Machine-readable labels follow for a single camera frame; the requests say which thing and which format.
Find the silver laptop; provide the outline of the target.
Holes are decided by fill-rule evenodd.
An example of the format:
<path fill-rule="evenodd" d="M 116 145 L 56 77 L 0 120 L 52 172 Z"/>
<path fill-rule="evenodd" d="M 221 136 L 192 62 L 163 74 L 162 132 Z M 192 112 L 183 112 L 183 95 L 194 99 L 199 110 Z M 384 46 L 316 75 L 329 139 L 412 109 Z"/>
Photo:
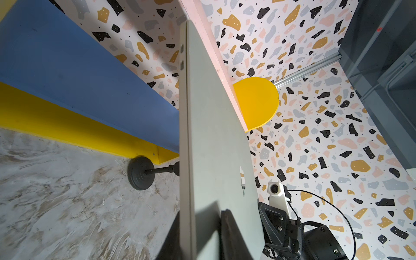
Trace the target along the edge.
<path fill-rule="evenodd" d="M 230 210 L 253 260 L 263 229 L 246 133 L 195 25 L 180 29 L 180 249 L 220 260 L 221 212 Z"/>

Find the sprinkle kaleidoscope on black stand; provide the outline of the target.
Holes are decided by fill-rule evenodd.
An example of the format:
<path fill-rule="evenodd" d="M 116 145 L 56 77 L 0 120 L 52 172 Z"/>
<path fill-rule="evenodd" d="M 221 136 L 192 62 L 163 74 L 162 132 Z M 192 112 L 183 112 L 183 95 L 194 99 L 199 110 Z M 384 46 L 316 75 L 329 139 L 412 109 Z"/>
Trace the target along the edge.
<path fill-rule="evenodd" d="M 156 174 L 174 173 L 176 176 L 180 176 L 179 168 L 179 162 L 167 167 L 155 168 L 150 159 L 136 157 L 128 164 L 127 177 L 134 189 L 144 191 L 152 186 Z"/>

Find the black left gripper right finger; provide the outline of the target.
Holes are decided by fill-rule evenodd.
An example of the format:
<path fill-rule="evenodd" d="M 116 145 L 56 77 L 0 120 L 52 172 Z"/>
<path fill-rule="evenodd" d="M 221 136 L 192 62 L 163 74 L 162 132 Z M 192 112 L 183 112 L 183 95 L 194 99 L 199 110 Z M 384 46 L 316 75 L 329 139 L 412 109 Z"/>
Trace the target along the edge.
<path fill-rule="evenodd" d="M 252 256 L 230 210 L 221 212 L 221 260 L 252 260 Z"/>

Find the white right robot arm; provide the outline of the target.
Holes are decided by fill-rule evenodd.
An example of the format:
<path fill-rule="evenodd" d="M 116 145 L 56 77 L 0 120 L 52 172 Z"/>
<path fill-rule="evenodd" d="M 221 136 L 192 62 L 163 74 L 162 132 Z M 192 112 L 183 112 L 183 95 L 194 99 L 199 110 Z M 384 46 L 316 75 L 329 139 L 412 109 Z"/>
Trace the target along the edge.
<path fill-rule="evenodd" d="M 284 211 L 258 203 L 265 246 L 263 254 L 272 260 L 346 260 L 329 227 L 316 222 L 290 219 Z"/>

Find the yellow pink blue wooden shelf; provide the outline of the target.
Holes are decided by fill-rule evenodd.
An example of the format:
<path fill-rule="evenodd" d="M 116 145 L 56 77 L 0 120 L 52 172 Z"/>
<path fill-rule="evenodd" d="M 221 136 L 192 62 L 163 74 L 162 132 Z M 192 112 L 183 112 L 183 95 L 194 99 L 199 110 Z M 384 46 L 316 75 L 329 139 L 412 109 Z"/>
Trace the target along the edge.
<path fill-rule="evenodd" d="M 2 1 L 1 126 L 118 156 L 179 153 L 179 27 L 199 1 Z"/>

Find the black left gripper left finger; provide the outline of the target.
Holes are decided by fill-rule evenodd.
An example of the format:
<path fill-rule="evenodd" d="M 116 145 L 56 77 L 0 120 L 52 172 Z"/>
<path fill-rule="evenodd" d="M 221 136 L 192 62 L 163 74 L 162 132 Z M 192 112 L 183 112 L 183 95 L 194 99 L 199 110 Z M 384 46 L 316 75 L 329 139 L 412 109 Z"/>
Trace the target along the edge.
<path fill-rule="evenodd" d="M 180 212 L 171 225 L 166 239 L 156 257 L 156 260 L 179 260 L 180 259 Z"/>

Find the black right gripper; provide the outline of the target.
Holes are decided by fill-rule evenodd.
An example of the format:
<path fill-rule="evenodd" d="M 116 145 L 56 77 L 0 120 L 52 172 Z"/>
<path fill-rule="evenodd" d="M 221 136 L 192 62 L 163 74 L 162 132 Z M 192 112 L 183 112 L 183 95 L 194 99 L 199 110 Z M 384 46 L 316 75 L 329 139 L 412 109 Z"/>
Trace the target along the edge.
<path fill-rule="evenodd" d="M 263 253 L 272 260 L 299 260 L 302 255 L 301 224 L 284 210 L 258 203 L 263 226 Z"/>

